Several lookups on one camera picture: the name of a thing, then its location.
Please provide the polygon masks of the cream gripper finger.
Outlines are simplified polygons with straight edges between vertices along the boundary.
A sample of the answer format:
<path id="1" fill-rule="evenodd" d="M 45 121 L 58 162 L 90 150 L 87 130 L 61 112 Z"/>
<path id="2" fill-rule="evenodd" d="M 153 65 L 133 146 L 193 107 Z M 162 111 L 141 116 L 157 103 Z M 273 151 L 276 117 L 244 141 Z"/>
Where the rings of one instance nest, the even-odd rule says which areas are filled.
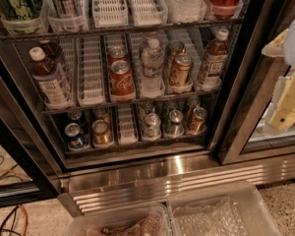
<path id="1" fill-rule="evenodd" d="M 288 29 L 282 31 L 274 40 L 272 40 L 269 44 L 267 44 L 262 49 L 262 54 L 267 57 L 275 58 L 275 57 L 283 57 L 283 45 L 285 42 L 286 35 L 288 33 Z"/>

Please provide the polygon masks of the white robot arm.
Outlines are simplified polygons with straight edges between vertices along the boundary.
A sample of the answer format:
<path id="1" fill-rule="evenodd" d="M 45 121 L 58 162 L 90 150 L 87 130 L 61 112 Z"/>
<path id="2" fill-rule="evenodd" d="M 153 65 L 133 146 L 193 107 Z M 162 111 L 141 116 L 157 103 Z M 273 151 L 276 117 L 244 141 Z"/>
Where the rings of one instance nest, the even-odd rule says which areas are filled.
<path id="1" fill-rule="evenodd" d="M 271 104 L 265 114 L 268 133 L 285 133 L 295 124 L 295 19 L 263 48 L 262 54 L 271 58 L 282 57 L 292 68 L 290 75 L 280 76 L 275 83 Z"/>

